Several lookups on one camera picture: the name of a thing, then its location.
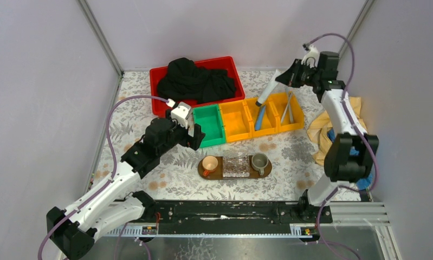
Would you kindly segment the white toothpaste tube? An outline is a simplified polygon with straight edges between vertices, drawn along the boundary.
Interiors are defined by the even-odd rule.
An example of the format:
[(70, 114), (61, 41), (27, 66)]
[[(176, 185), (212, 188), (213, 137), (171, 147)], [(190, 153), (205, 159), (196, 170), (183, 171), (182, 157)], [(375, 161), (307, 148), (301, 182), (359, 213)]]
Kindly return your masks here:
[(268, 99), (269, 95), (272, 93), (272, 91), (275, 89), (275, 87), (278, 85), (278, 82), (276, 81), (276, 78), (281, 75), (281, 72), (277, 69), (274, 74), (272, 75), (271, 79), (269, 80), (267, 86), (261, 93), (261, 95), (258, 97), (257, 101), (255, 102), (255, 105), (258, 107), (261, 107), (266, 100)]

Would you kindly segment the orange cup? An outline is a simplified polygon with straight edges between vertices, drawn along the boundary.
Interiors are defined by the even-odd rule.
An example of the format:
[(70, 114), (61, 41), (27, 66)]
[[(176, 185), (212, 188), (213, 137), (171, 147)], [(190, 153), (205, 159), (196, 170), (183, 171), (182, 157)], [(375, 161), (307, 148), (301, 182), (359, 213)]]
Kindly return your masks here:
[(212, 155), (206, 156), (202, 160), (202, 166), (204, 168), (203, 176), (206, 177), (210, 173), (214, 172), (218, 166), (218, 159)]

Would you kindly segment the blue toothpaste tube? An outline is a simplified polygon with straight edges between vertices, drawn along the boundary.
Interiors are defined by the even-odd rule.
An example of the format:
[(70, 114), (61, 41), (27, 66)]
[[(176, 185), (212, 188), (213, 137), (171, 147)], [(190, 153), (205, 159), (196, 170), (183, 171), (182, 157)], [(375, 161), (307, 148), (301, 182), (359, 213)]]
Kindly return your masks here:
[(259, 131), (262, 128), (262, 122), (263, 122), (263, 117), (264, 117), (265, 111), (266, 111), (266, 105), (263, 104), (260, 106), (258, 116), (256, 118), (255, 131)]

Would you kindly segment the clear textured glass holder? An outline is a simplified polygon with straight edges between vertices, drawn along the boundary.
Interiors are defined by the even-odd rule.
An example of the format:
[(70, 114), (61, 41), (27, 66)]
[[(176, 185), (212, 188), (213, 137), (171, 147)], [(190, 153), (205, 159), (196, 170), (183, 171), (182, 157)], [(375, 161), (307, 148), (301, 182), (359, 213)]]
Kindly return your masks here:
[(250, 176), (249, 157), (224, 157), (223, 179), (248, 178)]

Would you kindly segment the grey cup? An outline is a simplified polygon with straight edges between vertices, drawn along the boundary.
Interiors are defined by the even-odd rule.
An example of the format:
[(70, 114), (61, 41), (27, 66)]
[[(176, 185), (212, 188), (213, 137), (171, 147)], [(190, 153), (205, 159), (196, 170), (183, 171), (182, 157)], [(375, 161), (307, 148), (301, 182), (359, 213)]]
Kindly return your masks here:
[(264, 176), (269, 159), (264, 153), (256, 153), (251, 157), (251, 166), (260, 176)]

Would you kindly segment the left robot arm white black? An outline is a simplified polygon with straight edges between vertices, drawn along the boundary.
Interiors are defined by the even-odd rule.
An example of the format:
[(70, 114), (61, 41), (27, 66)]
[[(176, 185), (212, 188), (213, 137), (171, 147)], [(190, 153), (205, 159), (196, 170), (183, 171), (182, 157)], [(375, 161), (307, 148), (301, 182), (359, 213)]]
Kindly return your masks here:
[(162, 155), (177, 145), (198, 150), (205, 137), (199, 124), (193, 134), (177, 119), (155, 118), (142, 138), (125, 152), (115, 170), (94, 189), (64, 209), (53, 207), (46, 214), (47, 235), (68, 259), (80, 259), (107, 232), (122, 223), (154, 217), (153, 200), (145, 192), (112, 209), (108, 206), (129, 186), (145, 177), (160, 163)]

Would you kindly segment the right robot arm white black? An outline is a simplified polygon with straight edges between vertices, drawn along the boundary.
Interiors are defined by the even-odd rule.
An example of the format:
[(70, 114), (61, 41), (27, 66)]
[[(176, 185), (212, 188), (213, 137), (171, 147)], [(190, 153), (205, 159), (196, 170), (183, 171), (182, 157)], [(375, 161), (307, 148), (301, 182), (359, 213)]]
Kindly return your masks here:
[(310, 86), (327, 112), (335, 139), (324, 159), (324, 175), (309, 188), (307, 203), (297, 209), (298, 218), (311, 223), (319, 215), (317, 207), (334, 197), (338, 188), (366, 179), (378, 148), (377, 136), (370, 135), (353, 111), (346, 84), (338, 80), (338, 53), (309, 48), (303, 58), (275, 80), (289, 87)]

